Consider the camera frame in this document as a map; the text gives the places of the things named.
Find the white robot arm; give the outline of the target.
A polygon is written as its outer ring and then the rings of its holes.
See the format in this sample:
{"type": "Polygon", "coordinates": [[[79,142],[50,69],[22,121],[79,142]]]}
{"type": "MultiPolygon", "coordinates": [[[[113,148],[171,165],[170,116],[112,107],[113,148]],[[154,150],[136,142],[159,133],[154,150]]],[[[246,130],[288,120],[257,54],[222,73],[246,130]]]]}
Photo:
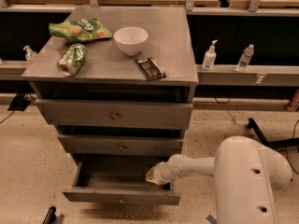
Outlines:
{"type": "Polygon", "coordinates": [[[245,136],[225,139],[213,157],[173,155],[151,167],[146,180],[164,185],[193,174],[214,178],[217,224],[278,224],[273,191],[292,181],[286,158],[245,136]]]}

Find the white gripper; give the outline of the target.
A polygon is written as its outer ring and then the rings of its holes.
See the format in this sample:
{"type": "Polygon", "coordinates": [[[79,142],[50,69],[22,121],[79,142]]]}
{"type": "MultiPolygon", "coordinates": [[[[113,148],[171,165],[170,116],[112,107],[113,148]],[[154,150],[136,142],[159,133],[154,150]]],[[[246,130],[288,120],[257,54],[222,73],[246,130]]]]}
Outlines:
{"type": "Polygon", "coordinates": [[[146,173],[146,181],[155,185],[164,185],[171,181],[171,174],[165,162],[159,162],[146,173]]]}

